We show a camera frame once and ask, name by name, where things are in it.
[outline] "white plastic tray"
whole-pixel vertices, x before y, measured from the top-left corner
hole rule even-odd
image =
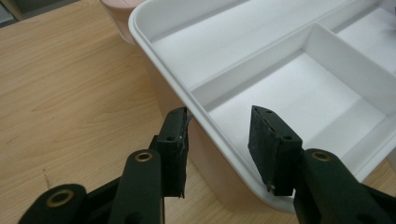
[[[396,146],[395,7],[394,0],[159,0],[139,6],[129,27],[159,71],[150,69],[162,108],[179,98],[248,190],[292,212],[290,198],[266,192],[248,153],[251,106],[274,110],[305,149],[336,154],[362,181]],[[193,159],[210,185],[207,158]]]

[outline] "tray compartment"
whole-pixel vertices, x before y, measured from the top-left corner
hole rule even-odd
[[[395,8],[395,1],[379,1],[333,31],[396,76]]]
[[[361,141],[371,135],[381,143],[395,134],[386,125],[395,120],[395,78],[319,25],[212,81],[193,94],[251,170],[255,167],[247,145],[252,105],[278,113],[304,139],[304,148],[329,150],[341,159],[351,150],[359,154]],[[360,160],[368,160],[366,155]],[[361,168],[354,163],[351,167],[355,172]]]
[[[191,90],[347,2],[351,1],[243,1],[175,25],[150,41]]]

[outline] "plastic storage container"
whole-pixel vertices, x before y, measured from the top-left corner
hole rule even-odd
[[[229,208],[293,212],[248,153],[252,105],[362,181],[396,146],[396,1],[147,1],[129,28],[167,111],[186,105],[191,158]]]
[[[128,18],[132,11],[145,0],[100,0],[105,11],[117,26],[122,39],[134,45],[134,38],[128,29]]]

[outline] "wooden table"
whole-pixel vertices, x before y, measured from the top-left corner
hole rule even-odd
[[[163,118],[136,46],[123,42],[96,0],[0,29],[0,222],[16,223],[38,195],[118,177]],[[186,199],[166,199],[167,223],[296,223],[224,209],[188,164]],[[394,195],[383,162],[365,181]]]

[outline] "screw hole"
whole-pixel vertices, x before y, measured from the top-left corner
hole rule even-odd
[[[330,161],[332,158],[329,156],[329,154],[321,151],[315,151],[312,153],[312,157],[315,158],[318,161]]]
[[[151,158],[152,154],[149,152],[141,152],[134,157],[134,159],[137,161],[149,161]]]
[[[53,193],[47,199],[48,207],[59,207],[68,203],[74,197],[74,191],[71,189],[60,189]]]

